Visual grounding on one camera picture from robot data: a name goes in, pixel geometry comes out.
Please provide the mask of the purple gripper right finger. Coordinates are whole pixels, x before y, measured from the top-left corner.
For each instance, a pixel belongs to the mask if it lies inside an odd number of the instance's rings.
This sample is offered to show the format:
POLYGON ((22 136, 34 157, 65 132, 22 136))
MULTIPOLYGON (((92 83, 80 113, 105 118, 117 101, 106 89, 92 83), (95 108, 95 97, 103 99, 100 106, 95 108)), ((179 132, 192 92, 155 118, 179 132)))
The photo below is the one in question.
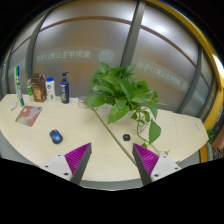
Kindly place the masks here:
POLYGON ((143 185, 148 185, 180 170, 180 167, 167 155, 158 156, 138 144, 133 144, 132 154, 143 185))

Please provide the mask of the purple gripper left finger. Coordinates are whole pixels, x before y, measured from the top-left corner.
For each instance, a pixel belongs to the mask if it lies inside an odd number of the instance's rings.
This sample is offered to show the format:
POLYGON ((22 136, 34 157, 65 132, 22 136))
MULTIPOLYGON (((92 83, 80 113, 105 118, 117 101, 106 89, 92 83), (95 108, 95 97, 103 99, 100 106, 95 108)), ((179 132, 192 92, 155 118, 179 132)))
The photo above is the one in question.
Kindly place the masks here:
POLYGON ((91 153, 91 144, 87 143, 65 155, 55 155, 42 166, 42 169, 79 185, 91 153))

